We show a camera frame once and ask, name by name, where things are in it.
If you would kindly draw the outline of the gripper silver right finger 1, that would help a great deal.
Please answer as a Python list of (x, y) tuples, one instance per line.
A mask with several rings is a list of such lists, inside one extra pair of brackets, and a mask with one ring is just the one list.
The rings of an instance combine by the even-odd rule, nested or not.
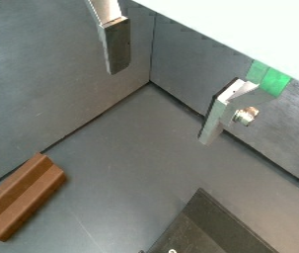
[(262, 90), (258, 84), (235, 78), (214, 97), (199, 141), (210, 145), (223, 129), (234, 123), (247, 127), (258, 116), (257, 106), (274, 99), (275, 97)]

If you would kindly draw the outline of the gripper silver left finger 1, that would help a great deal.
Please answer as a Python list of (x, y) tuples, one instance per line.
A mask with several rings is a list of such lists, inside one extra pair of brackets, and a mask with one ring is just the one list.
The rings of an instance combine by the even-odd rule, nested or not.
[(115, 75), (131, 63), (131, 20), (118, 0), (84, 0), (104, 49), (107, 72)]

